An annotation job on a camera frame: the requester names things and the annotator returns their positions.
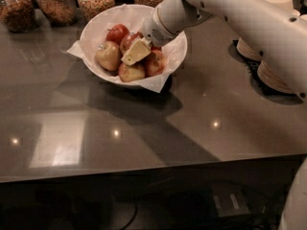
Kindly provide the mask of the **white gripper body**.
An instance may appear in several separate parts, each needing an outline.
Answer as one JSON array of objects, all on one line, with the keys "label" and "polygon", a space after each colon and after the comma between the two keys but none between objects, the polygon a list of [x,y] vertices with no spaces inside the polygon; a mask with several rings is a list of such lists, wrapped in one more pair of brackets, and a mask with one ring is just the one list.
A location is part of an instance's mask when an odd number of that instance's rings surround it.
[{"label": "white gripper body", "polygon": [[153,9],[143,20],[141,33],[152,45],[162,47],[176,38],[161,22],[158,15],[158,8]]}]

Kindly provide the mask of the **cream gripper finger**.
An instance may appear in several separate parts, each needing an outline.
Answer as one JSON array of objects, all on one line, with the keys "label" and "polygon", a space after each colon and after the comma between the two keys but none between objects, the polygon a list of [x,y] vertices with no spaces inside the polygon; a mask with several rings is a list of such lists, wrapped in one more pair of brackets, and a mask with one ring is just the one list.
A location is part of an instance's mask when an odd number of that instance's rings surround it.
[{"label": "cream gripper finger", "polygon": [[129,49],[124,53],[121,60],[126,65],[131,66],[148,56],[151,52],[151,47],[152,43],[145,37],[136,38],[130,45]]}]

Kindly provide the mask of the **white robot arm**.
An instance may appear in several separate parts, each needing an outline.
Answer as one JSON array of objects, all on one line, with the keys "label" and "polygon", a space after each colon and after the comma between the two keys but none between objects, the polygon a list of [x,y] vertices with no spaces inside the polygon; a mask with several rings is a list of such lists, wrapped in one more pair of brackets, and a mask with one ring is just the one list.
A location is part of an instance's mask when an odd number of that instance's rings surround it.
[{"label": "white robot arm", "polygon": [[302,100],[307,93],[307,22],[266,0],[164,0],[142,21],[144,35],[124,54],[128,64],[145,57],[145,46],[164,46],[182,31],[217,15]]}]

